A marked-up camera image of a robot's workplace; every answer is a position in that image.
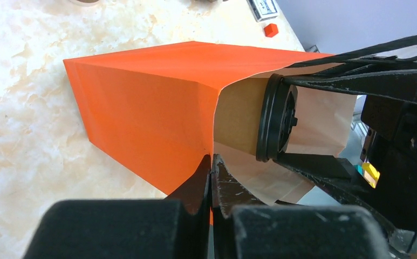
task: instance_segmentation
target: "yellow object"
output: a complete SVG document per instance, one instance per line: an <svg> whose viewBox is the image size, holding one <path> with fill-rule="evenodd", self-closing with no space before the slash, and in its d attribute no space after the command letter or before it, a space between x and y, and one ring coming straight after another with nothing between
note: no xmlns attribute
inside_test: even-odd
<svg viewBox="0 0 417 259"><path fill-rule="evenodd" d="M364 178L366 178L368 183L370 183L370 185L375 188L378 182L378 178L380 178L380 173L370 163L363 163L361 167L364 170ZM367 175L365 175L365 173L367 173L373 181L369 181L370 179L366 177Z"/></svg>

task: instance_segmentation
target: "orange bag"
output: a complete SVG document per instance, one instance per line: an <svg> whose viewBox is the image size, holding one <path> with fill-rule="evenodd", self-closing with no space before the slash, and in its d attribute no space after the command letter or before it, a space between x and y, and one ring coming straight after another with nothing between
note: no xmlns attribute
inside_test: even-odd
<svg viewBox="0 0 417 259"><path fill-rule="evenodd" d="M169 194L195 172L204 155L212 156L214 141L255 154L271 71L317 72L333 64L283 68L325 56L186 42L64 64L89 140ZM338 154L346 144L356 97L298 90L299 123L288 150Z"/></svg>

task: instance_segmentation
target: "small red block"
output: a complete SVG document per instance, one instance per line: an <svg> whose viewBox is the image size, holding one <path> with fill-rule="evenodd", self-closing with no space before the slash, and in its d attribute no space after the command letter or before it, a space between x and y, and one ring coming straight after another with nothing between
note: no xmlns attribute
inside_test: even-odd
<svg viewBox="0 0 417 259"><path fill-rule="evenodd" d="M275 23L271 23L264 28L265 36L273 37L278 34L278 27Z"/></svg>

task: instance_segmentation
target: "white box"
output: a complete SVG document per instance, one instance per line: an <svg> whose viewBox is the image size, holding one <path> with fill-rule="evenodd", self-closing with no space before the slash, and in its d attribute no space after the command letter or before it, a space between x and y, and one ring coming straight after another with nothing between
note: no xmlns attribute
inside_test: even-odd
<svg viewBox="0 0 417 259"><path fill-rule="evenodd" d="M247 0L258 22L275 18L279 15L275 0Z"/></svg>

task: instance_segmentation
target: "marble table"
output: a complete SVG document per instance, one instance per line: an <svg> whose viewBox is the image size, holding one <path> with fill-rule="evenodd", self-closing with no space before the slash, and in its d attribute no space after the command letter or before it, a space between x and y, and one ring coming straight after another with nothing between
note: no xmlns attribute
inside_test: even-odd
<svg viewBox="0 0 417 259"><path fill-rule="evenodd" d="M63 59L189 40L303 51L270 22L274 38L246 0L1 0L0 258L24 254L56 201L165 197L88 141Z"/></svg>

